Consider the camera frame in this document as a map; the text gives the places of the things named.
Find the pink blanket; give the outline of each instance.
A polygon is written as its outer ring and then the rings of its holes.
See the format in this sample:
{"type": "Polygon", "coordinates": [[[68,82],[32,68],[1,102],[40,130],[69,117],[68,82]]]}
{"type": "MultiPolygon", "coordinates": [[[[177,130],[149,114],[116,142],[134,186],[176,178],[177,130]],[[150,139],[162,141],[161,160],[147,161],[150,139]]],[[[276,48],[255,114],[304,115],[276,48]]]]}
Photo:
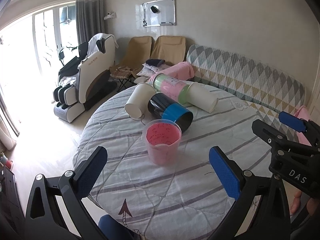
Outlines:
{"type": "MultiPolygon", "coordinates": [[[[300,109],[294,114],[294,116],[298,117],[299,119],[302,118],[306,121],[309,121],[311,119],[310,114],[305,106],[301,106],[300,109]]],[[[297,135],[298,135],[299,143],[311,146],[311,144],[309,143],[307,138],[303,135],[303,133],[297,132],[297,135]]]]}
{"type": "Polygon", "coordinates": [[[165,70],[157,72],[149,79],[149,82],[153,81],[155,76],[158,75],[159,73],[166,74],[170,77],[174,77],[179,80],[188,80],[195,76],[195,72],[193,71],[193,68],[190,63],[180,62],[177,65],[174,65],[165,70]]]}

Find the white massage chair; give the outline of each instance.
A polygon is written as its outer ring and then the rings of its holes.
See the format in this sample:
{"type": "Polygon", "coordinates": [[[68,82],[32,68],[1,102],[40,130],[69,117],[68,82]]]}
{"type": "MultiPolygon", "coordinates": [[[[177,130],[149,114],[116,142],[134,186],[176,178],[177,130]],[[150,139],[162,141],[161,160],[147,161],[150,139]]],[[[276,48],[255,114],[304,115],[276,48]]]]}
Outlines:
{"type": "Polygon", "coordinates": [[[116,47],[118,45],[114,37],[102,33],[95,35],[89,42],[79,45],[79,57],[74,57],[59,70],[59,84],[67,79],[72,81],[60,85],[53,92],[53,97],[57,101],[54,107],[56,116],[72,122],[116,89],[116,82],[108,81],[109,68],[115,61],[116,47]]]}

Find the human hand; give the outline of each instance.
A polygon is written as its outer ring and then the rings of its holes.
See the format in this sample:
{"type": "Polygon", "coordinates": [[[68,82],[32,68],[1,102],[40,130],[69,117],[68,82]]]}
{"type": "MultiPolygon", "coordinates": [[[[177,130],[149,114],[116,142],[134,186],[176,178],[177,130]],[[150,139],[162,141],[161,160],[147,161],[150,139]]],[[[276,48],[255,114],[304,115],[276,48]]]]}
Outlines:
{"type": "MultiPolygon", "coordinates": [[[[300,207],[300,198],[302,195],[302,191],[299,190],[294,194],[294,200],[292,202],[291,208],[290,208],[290,214],[294,214],[300,207]]],[[[313,199],[310,198],[308,203],[307,203],[307,210],[310,214],[310,216],[312,216],[314,214],[314,212],[316,211],[316,208],[319,204],[320,200],[319,199],[313,199]]]]}

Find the diamond patterned sofa cover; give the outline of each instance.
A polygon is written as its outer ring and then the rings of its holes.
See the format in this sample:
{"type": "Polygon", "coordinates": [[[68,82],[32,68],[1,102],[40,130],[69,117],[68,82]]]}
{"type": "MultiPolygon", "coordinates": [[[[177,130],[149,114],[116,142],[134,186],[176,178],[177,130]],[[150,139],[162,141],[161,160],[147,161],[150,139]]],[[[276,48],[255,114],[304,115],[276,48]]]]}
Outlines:
{"type": "Polygon", "coordinates": [[[237,53],[192,45],[187,61],[195,81],[223,89],[247,101],[267,124],[298,141],[295,131],[279,122],[281,111],[294,114],[305,100],[305,87],[293,77],[237,53]]]}

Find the round table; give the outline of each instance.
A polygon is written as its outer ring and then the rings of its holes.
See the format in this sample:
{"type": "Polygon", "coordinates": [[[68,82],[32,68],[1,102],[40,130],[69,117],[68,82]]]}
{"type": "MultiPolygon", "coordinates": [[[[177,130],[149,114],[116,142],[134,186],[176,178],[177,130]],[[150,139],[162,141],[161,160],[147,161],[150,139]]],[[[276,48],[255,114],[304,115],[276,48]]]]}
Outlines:
{"type": "Polygon", "coordinates": [[[228,158],[257,176],[271,176],[271,147],[252,133],[257,110],[215,87],[219,102],[209,114],[185,105],[194,120],[183,134],[175,164],[153,164],[141,138],[150,113],[132,119],[124,105],[129,88],[105,102],[91,117],[74,156],[76,168],[98,146],[108,162],[91,191],[91,200],[142,239],[206,239],[227,214],[229,198],[209,163],[209,150],[219,146],[228,158]]]}

